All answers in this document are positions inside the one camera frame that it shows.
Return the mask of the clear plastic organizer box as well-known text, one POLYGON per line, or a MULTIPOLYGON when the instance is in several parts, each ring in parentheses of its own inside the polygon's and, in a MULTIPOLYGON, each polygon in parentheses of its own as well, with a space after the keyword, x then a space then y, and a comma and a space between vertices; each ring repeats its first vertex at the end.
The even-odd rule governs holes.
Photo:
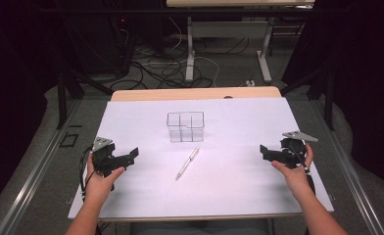
POLYGON ((168 113, 167 128, 172 143, 203 142, 205 128, 204 113, 168 113))

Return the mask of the black metal stand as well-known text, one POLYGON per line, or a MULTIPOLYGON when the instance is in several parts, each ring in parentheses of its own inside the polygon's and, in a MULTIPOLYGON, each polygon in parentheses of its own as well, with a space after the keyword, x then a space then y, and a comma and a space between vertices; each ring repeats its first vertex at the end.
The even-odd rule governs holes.
POLYGON ((93 80, 88 75, 73 68, 56 48, 49 50, 49 56, 52 59, 52 67, 56 73, 59 122, 58 129, 61 129, 68 120, 67 95, 70 94, 74 99, 82 99, 85 95, 80 82, 87 83, 91 87, 103 92, 106 95, 112 95, 114 91, 99 82, 93 80))
POLYGON ((333 98, 334 98, 334 65, 330 62, 323 63, 317 69, 307 75, 297 79, 294 83, 280 89, 281 95, 286 95, 290 91, 300 86, 311 83, 307 96, 309 100, 318 100, 321 95, 325 96, 323 119, 330 130, 334 130, 333 126, 333 98))

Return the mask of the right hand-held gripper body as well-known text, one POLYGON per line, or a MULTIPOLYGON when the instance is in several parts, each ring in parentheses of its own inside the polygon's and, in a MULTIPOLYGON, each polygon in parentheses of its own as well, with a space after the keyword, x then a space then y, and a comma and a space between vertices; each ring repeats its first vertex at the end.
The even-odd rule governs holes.
POLYGON ((306 165, 306 142, 317 142, 318 139, 301 131, 291 131, 283 133, 284 138, 280 141, 280 151, 267 151, 267 159, 270 162, 277 161, 289 168, 306 165))

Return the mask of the white pen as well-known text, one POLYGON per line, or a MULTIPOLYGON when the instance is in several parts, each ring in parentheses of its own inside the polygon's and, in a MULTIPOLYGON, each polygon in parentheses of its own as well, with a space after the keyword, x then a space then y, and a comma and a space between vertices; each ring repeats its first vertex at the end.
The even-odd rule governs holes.
POLYGON ((175 180, 178 180, 180 179, 180 177, 183 175, 183 173, 185 172, 185 170, 189 167, 189 165, 194 161, 194 159, 196 158, 196 156, 199 154, 200 152, 200 147, 197 147, 193 150, 193 152, 191 153, 191 155, 187 158, 186 162, 183 164, 183 166, 181 167, 181 169, 179 170, 179 172, 177 173, 176 177, 175 177, 175 180))

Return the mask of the computer tower with red light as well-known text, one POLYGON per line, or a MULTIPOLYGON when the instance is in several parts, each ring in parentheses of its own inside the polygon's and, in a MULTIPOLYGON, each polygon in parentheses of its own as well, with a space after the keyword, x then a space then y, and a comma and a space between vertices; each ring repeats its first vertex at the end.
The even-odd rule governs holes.
POLYGON ((126 76, 133 53, 134 37, 131 34, 130 23, 126 18, 115 18, 116 42, 120 54, 120 74, 126 76))

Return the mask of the white-legged desk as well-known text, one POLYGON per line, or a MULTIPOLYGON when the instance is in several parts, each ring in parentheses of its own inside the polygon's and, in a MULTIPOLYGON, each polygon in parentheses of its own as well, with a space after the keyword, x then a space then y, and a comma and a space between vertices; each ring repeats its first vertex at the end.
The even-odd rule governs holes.
MULTIPOLYGON (((167 6, 175 10, 309 10, 315 0, 167 0, 167 6)), ((195 38, 260 38, 263 47, 257 52, 257 58, 264 82, 271 83, 271 75, 266 54, 272 37, 275 17, 264 17, 263 21, 227 21, 216 20, 202 22, 187 18, 188 57, 185 80, 194 79, 194 63, 197 57, 193 49, 195 38)))

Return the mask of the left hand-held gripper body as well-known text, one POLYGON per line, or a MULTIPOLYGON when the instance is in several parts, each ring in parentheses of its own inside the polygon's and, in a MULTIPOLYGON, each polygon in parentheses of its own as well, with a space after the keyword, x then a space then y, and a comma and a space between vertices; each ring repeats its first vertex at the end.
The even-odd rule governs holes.
POLYGON ((105 177, 109 176, 119 167, 127 168, 123 157, 115 157, 113 151, 115 144, 111 139, 96 137, 92 147, 94 169, 101 172, 105 177))

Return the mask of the wooden table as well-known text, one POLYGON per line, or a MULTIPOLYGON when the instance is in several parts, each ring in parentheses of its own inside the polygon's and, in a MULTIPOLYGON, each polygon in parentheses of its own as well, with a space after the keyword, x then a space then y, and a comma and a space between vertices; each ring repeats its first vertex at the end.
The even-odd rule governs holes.
POLYGON ((281 93, 274 86, 118 90, 113 93, 111 101, 206 100, 225 97, 280 98, 281 93))

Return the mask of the person's left hand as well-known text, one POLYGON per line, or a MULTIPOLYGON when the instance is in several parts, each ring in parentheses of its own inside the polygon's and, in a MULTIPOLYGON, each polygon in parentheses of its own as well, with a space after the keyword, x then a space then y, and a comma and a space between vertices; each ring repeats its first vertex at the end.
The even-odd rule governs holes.
POLYGON ((94 168, 93 154, 90 153, 87 161, 84 205, 89 208, 101 209, 110 195, 113 184, 124 172, 125 168, 119 167, 109 176, 104 177, 94 168))

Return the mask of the white sheet table cover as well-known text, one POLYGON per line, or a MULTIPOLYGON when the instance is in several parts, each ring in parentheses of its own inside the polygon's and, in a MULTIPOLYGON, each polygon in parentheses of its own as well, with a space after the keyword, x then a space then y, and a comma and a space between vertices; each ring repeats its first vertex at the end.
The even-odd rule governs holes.
POLYGON ((215 219, 294 215, 301 209, 260 146, 277 150, 298 127, 283 98, 111 102, 98 134, 116 155, 137 148, 100 217, 110 221, 215 219), (167 114, 203 112, 204 141, 172 143, 167 114), (200 152, 180 179, 193 150, 200 152))

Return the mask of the person's right hand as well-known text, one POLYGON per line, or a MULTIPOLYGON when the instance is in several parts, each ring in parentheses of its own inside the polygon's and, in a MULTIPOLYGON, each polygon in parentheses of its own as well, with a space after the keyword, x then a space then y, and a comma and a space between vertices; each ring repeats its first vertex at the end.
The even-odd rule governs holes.
POLYGON ((306 145, 306 151, 305 164, 296 168, 290 169, 277 161, 271 163, 275 169, 283 174, 287 186, 300 205, 305 202, 310 203, 315 198, 306 174, 313 160, 312 148, 309 144, 306 145))

